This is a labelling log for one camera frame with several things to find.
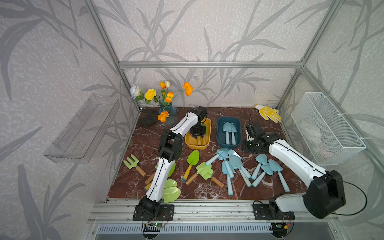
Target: black glove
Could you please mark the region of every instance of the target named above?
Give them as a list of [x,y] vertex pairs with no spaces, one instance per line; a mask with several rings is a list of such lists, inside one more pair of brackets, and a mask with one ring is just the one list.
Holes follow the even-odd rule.
[[147,113],[147,116],[140,118],[137,121],[137,124],[142,127],[148,127],[149,125],[155,123],[157,121],[157,116],[159,115],[158,111],[150,110],[143,108],[141,110],[143,113]]

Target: blue tray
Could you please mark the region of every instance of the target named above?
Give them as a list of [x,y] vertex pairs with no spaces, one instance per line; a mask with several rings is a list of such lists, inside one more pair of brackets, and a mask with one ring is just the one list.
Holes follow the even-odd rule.
[[[225,122],[233,123],[236,126],[236,130],[237,130],[237,132],[235,132],[235,139],[236,139],[236,143],[237,143],[236,145],[225,144],[226,132],[223,131],[223,125]],[[229,148],[229,149],[237,148],[242,142],[241,131],[242,131],[241,123],[240,123],[240,120],[238,118],[226,117],[226,116],[220,117],[217,121],[217,134],[216,134],[217,144],[221,148],[223,148],[223,147]],[[229,133],[229,142],[232,143],[232,133]]]

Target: vent grille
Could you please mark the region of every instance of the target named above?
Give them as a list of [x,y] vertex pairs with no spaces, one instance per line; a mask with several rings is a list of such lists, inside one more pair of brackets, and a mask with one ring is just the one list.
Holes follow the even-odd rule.
[[[169,223],[160,233],[269,233],[270,223]],[[101,224],[98,234],[140,234],[141,224]]]

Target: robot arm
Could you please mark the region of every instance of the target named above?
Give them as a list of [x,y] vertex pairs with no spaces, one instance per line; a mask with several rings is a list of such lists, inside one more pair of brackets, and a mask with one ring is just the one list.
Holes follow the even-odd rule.
[[207,116],[207,110],[200,106],[191,108],[186,116],[170,130],[164,130],[160,139],[159,163],[146,195],[139,201],[139,206],[153,218],[159,215],[163,189],[170,170],[182,152],[183,137],[188,131],[193,136],[204,136],[205,126],[201,121]]
[[282,212],[310,212],[324,218],[344,206],[342,176],[335,170],[328,172],[294,150],[276,133],[265,133],[256,123],[246,127],[247,140],[243,151],[270,153],[289,167],[308,188],[306,193],[285,194],[274,202]]

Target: yellow glove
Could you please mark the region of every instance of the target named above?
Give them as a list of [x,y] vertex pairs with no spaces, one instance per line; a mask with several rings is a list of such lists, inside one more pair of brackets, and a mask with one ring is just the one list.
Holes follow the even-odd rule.
[[255,108],[257,110],[259,110],[259,113],[260,115],[265,119],[265,120],[268,120],[268,119],[271,119],[272,121],[274,122],[281,122],[281,117],[279,115],[279,111],[276,110],[276,109],[272,109],[270,107],[266,107],[266,106],[263,106],[263,105],[259,105],[257,104],[255,106]]

